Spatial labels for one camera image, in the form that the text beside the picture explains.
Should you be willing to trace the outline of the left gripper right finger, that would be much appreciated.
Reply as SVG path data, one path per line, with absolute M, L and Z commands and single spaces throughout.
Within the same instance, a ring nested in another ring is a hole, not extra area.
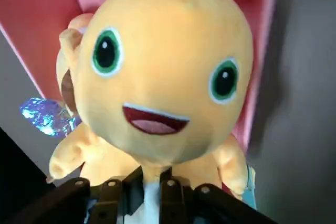
M 183 186 L 172 170 L 160 175 L 159 223 L 275 223 L 217 186 Z

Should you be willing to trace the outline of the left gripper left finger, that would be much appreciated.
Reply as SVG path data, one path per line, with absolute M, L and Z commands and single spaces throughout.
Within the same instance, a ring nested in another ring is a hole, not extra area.
M 8 223 L 131 223 L 144 200 L 142 169 L 91 186 L 73 178 L 28 204 Z

